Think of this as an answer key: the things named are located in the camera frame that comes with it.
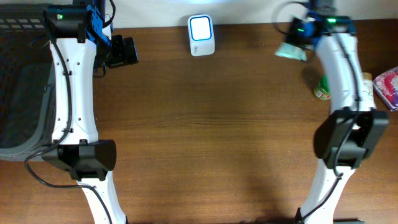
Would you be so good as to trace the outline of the white tube with tan cap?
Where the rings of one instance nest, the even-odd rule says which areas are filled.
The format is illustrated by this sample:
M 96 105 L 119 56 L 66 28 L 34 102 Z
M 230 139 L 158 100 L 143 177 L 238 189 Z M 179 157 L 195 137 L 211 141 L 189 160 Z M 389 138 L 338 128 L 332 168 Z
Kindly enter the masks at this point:
M 370 73 L 363 72 L 363 85 L 364 85 L 363 96 L 366 103 L 369 105 L 369 107 L 375 108 L 376 105 L 374 103 L 373 80 L 372 80 L 372 75 Z

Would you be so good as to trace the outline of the purple red pad pack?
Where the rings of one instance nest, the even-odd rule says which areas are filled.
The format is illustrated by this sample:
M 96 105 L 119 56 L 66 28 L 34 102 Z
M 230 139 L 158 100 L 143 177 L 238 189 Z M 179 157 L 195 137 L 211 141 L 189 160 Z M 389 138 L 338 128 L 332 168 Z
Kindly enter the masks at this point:
M 397 111 L 397 67 L 377 76 L 373 86 L 385 105 L 391 111 Z

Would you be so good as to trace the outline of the green lid jar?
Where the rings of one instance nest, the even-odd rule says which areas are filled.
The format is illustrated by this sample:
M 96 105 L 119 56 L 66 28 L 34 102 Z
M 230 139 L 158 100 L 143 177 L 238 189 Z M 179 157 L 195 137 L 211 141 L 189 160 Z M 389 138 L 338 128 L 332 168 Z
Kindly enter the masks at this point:
M 326 75 L 323 76 L 313 89 L 314 95 L 320 100 L 329 100 L 330 93 Z

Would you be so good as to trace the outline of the teal wipes packet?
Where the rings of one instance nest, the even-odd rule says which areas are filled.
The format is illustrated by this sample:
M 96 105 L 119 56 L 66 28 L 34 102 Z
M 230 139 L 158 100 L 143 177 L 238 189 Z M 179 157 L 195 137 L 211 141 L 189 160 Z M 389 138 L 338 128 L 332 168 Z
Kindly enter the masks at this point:
M 304 49 L 294 46 L 292 44 L 288 44 L 283 42 L 280 47 L 275 52 L 275 55 L 278 57 L 285 57 L 289 59 L 301 60 L 306 61 L 307 55 Z

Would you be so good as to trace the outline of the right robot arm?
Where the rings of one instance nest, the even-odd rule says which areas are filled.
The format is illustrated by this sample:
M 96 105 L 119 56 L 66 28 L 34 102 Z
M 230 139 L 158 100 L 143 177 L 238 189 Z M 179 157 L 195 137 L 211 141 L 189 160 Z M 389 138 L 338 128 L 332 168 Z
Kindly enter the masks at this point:
M 333 223 L 347 181 L 373 153 L 389 118 L 365 92 L 354 22 L 337 15 L 333 1 L 304 5 L 306 19 L 293 19 L 285 41 L 313 49 L 325 71 L 331 100 L 330 114 L 313 139 L 318 159 L 313 184 L 294 222 Z

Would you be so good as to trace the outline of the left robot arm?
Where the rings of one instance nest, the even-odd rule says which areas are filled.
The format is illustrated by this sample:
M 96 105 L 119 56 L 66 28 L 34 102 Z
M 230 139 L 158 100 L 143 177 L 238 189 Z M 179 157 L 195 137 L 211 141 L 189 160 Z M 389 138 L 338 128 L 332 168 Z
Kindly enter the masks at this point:
M 39 156 L 68 172 L 95 223 L 127 223 L 116 194 L 116 143 L 100 140 L 93 106 L 94 70 L 138 63 L 132 38 L 113 35 L 104 1 L 50 5 L 43 14 L 55 69 L 52 145 Z

